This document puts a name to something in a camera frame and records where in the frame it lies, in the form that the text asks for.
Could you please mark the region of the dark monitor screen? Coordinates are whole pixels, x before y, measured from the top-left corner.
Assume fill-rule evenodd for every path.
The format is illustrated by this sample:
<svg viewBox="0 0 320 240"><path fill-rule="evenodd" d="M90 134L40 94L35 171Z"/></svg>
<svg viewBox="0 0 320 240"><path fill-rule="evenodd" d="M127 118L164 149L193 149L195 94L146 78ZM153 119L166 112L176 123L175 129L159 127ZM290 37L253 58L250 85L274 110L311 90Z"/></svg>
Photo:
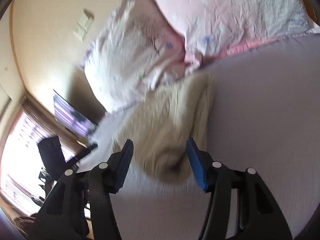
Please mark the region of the dark monitor screen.
<svg viewBox="0 0 320 240"><path fill-rule="evenodd" d="M88 139L97 125L63 99L56 91L53 95L55 119L66 129L82 139Z"/></svg>

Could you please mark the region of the black chair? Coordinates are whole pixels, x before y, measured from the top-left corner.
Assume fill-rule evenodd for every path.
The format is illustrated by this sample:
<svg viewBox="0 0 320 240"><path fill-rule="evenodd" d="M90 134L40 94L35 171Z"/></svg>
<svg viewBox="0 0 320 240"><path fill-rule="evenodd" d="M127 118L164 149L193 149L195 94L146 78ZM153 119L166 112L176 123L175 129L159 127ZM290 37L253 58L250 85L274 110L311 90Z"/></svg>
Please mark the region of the black chair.
<svg viewBox="0 0 320 240"><path fill-rule="evenodd" d="M84 148L68 161L64 158L58 136L44 138L37 146L46 171L52 180L58 181L65 170L72 168L82 158L97 148L98 145L92 144L88 148Z"/></svg>

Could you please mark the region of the pink floral pillow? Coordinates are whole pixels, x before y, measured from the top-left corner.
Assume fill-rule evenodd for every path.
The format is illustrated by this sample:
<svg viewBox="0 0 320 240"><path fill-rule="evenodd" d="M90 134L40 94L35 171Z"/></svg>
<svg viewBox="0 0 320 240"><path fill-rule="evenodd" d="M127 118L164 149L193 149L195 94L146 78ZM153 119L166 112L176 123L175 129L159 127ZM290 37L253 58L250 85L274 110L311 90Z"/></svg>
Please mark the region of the pink floral pillow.
<svg viewBox="0 0 320 240"><path fill-rule="evenodd" d="M184 78L201 59L186 53L183 37L154 0L123 0L93 40L83 69L94 96L112 113Z"/></svg>
<svg viewBox="0 0 320 240"><path fill-rule="evenodd" d="M155 0L184 37L185 59L221 59L281 38L318 34L303 0Z"/></svg>

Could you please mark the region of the beige cable-knit sweater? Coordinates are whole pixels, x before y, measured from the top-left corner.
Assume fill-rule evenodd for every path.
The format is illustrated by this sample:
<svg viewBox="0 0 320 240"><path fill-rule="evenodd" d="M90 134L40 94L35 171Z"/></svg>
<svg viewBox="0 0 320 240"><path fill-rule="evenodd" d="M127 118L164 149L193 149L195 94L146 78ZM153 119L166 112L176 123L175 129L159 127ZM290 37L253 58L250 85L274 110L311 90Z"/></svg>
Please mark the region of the beige cable-knit sweater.
<svg viewBox="0 0 320 240"><path fill-rule="evenodd" d="M207 149L213 101L214 78L209 73L159 87L125 118L112 138L112 149L118 151L130 139L134 165L147 176L163 183L184 182L191 175L186 142L192 138Z"/></svg>

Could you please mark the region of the lilac bed sheet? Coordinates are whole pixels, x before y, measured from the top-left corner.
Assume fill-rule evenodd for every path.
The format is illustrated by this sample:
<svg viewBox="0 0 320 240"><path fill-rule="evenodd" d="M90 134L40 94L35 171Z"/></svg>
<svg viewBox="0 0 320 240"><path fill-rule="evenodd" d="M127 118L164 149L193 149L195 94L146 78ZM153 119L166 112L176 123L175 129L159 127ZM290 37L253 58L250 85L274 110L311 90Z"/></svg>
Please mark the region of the lilac bed sheet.
<svg viewBox="0 0 320 240"><path fill-rule="evenodd" d="M207 67L214 76L208 152L252 167L295 239L319 239L319 35L287 38ZM165 185L130 167L112 195L123 239L198 239L210 196L190 178Z"/></svg>

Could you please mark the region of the white wall switch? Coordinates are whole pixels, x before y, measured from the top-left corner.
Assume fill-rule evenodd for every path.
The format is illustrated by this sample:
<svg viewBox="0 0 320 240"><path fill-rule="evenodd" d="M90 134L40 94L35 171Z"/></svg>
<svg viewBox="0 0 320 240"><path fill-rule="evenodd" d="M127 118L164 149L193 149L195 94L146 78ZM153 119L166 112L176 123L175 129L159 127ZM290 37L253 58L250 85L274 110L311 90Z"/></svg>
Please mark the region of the white wall switch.
<svg viewBox="0 0 320 240"><path fill-rule="evenodd" d="M73 31L73 34L76 38L78 38L81 42L84 41L92 23L93 23L94 17L87 13L83 12L81 17L78 19L75 29Z"/></svg>

